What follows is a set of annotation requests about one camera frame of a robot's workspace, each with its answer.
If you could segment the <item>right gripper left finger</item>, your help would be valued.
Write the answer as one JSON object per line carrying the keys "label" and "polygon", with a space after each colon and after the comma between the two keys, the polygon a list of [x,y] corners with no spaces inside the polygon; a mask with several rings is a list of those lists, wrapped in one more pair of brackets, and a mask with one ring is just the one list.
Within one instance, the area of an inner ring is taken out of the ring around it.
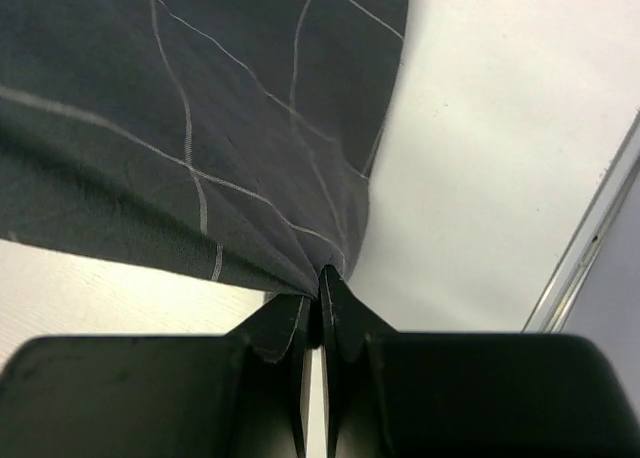
{"label": "right gripper left finger", "polygon": [[5,457],[301,457],[310,299],[224,335],[49,336],[1,374]]}

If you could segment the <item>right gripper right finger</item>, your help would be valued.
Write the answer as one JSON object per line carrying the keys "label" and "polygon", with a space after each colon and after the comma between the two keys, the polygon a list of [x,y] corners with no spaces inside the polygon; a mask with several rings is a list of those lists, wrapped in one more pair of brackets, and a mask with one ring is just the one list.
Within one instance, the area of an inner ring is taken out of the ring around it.
{"label": "right gripper right finger", "polygon": [[319,278],[331,457],[635,457],[600,350],[564,334],[401,332]]}

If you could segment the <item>dark grey checked pillowcase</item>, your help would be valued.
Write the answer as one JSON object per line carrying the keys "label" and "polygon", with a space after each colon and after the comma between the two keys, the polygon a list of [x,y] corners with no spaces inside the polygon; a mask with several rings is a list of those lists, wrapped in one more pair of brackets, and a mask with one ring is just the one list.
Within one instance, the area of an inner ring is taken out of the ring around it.
{"label": "dark grey checked pillowcase", "polygon": [[1,0],[1,235],[229,285],[349,277],[409,0]]}

